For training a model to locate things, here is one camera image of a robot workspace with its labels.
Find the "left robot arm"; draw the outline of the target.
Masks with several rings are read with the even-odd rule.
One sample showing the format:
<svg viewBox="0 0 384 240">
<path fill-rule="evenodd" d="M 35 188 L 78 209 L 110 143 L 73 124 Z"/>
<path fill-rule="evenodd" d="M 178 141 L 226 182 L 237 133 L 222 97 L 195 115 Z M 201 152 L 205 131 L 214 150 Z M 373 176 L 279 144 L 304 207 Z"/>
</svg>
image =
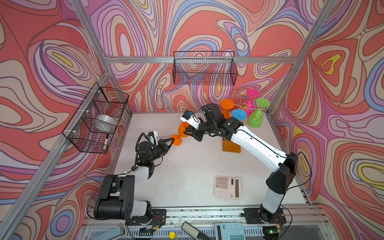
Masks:
<svg viewBox="0 0 384 240">
<path fill-rule="evenodd" d="M 135 145 L 135 162 L 130 171 L 105 176 L 94 205 L 93 219 L 132 220 L 146 225 L 155 218 L 149 201 L 135 200 L 135 187 L 152 177 L 157 165 L 163 160 L 176 137 L 157 139 L 156 132 L 141 133 Z"/>
</svg>

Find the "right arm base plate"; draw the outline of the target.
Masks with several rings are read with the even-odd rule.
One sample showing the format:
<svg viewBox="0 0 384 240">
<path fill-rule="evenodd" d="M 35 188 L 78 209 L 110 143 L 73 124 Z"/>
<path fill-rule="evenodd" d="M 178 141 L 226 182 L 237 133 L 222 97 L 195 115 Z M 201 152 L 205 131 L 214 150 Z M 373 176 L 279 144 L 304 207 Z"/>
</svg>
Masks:
<svg viewBox="0 0 384 240">
<path fill-rule="evenodd" d="M 287 223 L 282 208 L 278 208 L 274 214 L 260 208 L 245 208 L 241 216 L 246 219 L 247 224 L 284 225 Z"/>
</svg>

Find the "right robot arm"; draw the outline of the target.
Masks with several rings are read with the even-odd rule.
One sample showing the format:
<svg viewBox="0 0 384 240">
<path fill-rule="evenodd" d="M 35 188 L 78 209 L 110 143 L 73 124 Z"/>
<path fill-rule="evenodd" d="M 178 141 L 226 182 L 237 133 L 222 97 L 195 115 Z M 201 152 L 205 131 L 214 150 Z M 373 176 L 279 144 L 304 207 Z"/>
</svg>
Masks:
<svg viewBox="0 0 384 240">
<path fill-rule="evenodd" d="M 226 119 L 217 104 L 204 105 L 201 109 L 204 120 L 192 111 L 184 111 L 181 121 L 189 124 L 184 134 L 199 142 L 204 135 L 222 137 L 241 146 L 268 167 L 271 174 L 266 180 L 268 190 L 260 205 L 259 215 L 262 222 L 271 223 L 296 176 L 298 156 L 276 149 L 251 132 L 240 120 L 234 117 Z"/>
</svg>

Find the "gold wire rack wooden base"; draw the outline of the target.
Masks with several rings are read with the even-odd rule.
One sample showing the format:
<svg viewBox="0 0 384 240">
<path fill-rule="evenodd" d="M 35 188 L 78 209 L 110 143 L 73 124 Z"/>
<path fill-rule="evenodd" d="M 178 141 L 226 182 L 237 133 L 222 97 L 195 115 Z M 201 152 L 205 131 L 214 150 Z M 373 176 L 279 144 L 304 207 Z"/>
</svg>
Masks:
<svg viewBox="0 0 384 240">
<path fill-rule="evenodd" d="M 260 114 L 256 114 L 255 117 L 252 117 L 252 112 L 254 111 L 261 112 L 261 109 L 255 107 L 255 104 L 254 104 L 254 100 L 260 96 L 259 91 L 248 89 L 246 90 L 246 95 L 249 97 L 249 99 L 244 103 L 235 104 L 230 99 L 224 99 L 220 102 L 220 106 L 223 108 L 221 113 L 224 115 L 225 119 L 228 119 L 229 117 L 233 117 L 239 121 L 250 119 L 250 120 L 256 120 L 256 122 L 261 123 L 262 116 Z M 223 140 L 222 151 L 227 153 L 239 154 L 241 153 L 241 146 L 233 142 Z"/>
</svg>

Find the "orange wine glass front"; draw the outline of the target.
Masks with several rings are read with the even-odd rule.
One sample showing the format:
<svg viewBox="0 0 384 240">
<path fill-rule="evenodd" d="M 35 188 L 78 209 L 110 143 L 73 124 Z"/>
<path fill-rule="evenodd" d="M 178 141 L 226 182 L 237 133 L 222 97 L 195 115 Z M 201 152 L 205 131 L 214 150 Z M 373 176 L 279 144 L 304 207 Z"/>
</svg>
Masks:
<svg viewBox="0 0 384 240">
<path fill-rule="evenodd" d="M 184 131 L 189 127 L 188 123 L 182 122 L 178 128 L 178 133 L 171 136 L 174 139 L 173 145 L 180 146 L 183 142 L 183 138 L 187 138 L 188 135 L 184 134 Z"/>
</svg>

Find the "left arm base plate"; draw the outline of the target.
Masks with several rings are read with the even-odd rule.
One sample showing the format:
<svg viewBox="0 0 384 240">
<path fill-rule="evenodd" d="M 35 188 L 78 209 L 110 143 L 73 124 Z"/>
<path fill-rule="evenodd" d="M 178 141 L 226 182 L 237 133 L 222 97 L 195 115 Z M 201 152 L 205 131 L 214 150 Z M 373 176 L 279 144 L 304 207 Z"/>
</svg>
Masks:
<svg viewBox="0 0 384 240">
<path fill-rule="evenodd" d="M 126 220 L 125 225 L 143 227 L 161 227 L 166 223 L 166 209 L 152 209 L 141 217 L 131 217 Z"/>
</svg>

